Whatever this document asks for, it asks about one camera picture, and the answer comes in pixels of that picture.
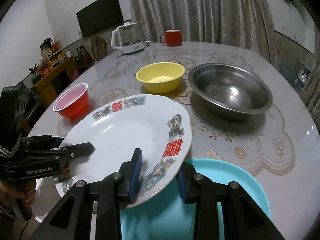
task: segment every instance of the bowl rim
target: bowl rim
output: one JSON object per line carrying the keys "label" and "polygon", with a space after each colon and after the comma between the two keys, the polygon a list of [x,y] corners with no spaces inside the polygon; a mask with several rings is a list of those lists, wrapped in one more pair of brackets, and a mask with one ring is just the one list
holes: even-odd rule
{"label": "bowl rim", "polygon": [[70,103],[68,106],[72,105],[74,102],[76,102],[87,90],[88,90],[88,84],[87,83],[80,83],[77,85],[74,85],[73,87],[69,88],[68,90],[64,91],[61,95],[59,95],[59,97],[56,99],[56,101],[54,102],[53,106],[52,106],[52,110],[54,112],[59,112],[65,108],[67,108],[68,106],[65,106],[61,109],[55,109],[55,106],[60,102],[60,100],[67,94],[69,93],[71,90],[76,89],[77,87],[83,87],[85,86],[85,90],[81,93],[81,95],[79,95],[72,103]]}
{"label": "bowl rim", "polygon": [[[166,81],[159,81],[159,82],[150,82],[150,81],[145,81],[145,80],[142,80],[142,79],[139,78],[139,73],[140,73],[141,70],[143,70],[144,68],[150,67],[150,66],[152,66],[152,65],[163,64],[163,63],[166,63],[166,64],[169,63],[169,64],[172,64],[172,65],[178,66],[179,68],[181,68],[181,70],[183,70],[183,71],[182,71],[182,74],[179,75],[178,77],[174,77],[174,78],[172,78],[172,79],[169,79],[169,80],[166,80]],[[152,63],[152,64],[149,64],[149,65],[146,65],[146,66],[142,67],[141,69],[139,69],[138,72],[135,74],[135,77],[136,77],[136,80],[138,80],[138,81],[141,82],[141,83],[146,83],[146,84],[161,84],[161,83],[167,83],[167,82],[170,82],[170,81],[179,79],[179,78],[181,78],[181,77],[184,75],[185,72],[186,72],[186,70],[185,70],[184,66],[182,66],[182,65],[179,64],[179,63],[175,63],[175,62],[156,62],[156,63]]]}
{"label": "bowl rim", "polygon": [[[228,105],[225,105],[224,103],[221,103],[219,101],[216,101],[212,98],[209,98],[205,93],[203,93],[198,87],[197,85],[194,83],[193,81],[193,77],[194,77],[194,74],[195,72],[198,70],[198,69],[201,69],[205,66],[209,66],[209,65],[223,65],[223,66],[228,66],[228,67],[231,67],[231,68],[236,68],[238,70],[241,70],[251,76],[253,76],[255,79],[257,79],[261,84],[262,86],[264,87],[264,89],[266,90],[267,94],[268,94],[268,102],[261,108],[256,108],[256,109],[247,109],[247,110],[243,110],[241,108],[238,108],[238,107],[233,107],[233,106],[228,106]],[[273,103],[273,97],[272,97],[272,93],[269,89],[269,87],[265,84],[265,82],[263,82],[263,80],[254,72],[249,72],[249,71],[246,71],[242,68],[239,68],[239,67],[236,67],[236,66],[232,66],[232,65],[229,65],[229,64],[224,64],[224,63],[205,63],[205,64],[201,64],[201,65],[198,65],[198,66],[195,66],[193,69],[190,70],[189,74],[188,74],[188,81],[189,81],[189,84],[191,86],[191,88],[198,94],[200,95],[202,98],[204,98],[206,101],[209,101],[210,103],[212,104],[215,104],[216,106],[219,106],[219,107],[222,107],[226,110],[230,110],[230,111],[233,111],[233,112],[236,112],[236,113],[240,113],[240,114],[261,114],[261,113],[264,113],[266,112],[272,105]]]}

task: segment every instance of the white plate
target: white plate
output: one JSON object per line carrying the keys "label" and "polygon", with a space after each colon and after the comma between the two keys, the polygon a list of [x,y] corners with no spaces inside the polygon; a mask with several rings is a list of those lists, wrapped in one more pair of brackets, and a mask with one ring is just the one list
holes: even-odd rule
{"label": "white plate", "polygon": [[140,148],[143,162],[137,206],[158,194],[178,172],[191,145],[187,110],[164,96],[135,95],[116,100],[87,115],[66,136],[62,146],[90,142],[90,157],[73,159],[68,174],[56,178],[60,196],[78,180],[104,179],[131,160]]}

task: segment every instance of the metal bolt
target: metal bolt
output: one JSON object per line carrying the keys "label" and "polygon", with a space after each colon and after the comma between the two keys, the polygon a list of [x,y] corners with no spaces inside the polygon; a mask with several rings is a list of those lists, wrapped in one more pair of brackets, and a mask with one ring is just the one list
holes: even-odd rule
{"label": "metal bolt", "polygon": [[76,182],[76,186],[77,186],[77,187],[83,187],[84,184],[85,184],[85,181],[84,181],[84,180],[78,180],[78,181]]}
{"label": "metal bolt", "polygon": [[200,173],[195,174],[193,177],[194,177],[196,180],[201,180],[201,179],[203,179],[203,175],[200,174]]}
{"label": "metal bolt", "polygon": [[121,176],[122,176],[122,174],[120,173],[120,172],[115,172],[113,175],[112,175],[112,177],[114,178],[114,179],[119,179],[119,178],[121,178]]}
{"label": "metal bolt", "polygon": [[239,188],[239,183],[233,181],[233,182],[230,183],[230,187],[232,187],[234,189]]}

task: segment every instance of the yellow bowl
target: yellow bowl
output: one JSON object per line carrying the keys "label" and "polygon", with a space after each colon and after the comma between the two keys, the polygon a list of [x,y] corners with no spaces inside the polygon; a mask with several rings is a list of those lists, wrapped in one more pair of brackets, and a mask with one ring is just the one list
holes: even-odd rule
{"label": "yellow bowl", "polygon": [[161,94],[176,89],[184,73],[184,67],[178,63],[159,62],[141,68],[136,73],[136,79],[146,90]]}

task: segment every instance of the black cable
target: black cable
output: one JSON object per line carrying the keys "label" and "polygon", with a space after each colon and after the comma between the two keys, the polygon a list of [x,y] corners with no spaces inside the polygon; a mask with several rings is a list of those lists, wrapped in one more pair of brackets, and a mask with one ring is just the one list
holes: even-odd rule
{"label": "black cable", "polygon": [[24,228],[22,229],[22,231],[20,233],[19,240],[21,240],[22,234],[23,234],[24,230],[26,230],[27,226],[28,226],[28,221],[26,222],[26,225],[24,226]]}

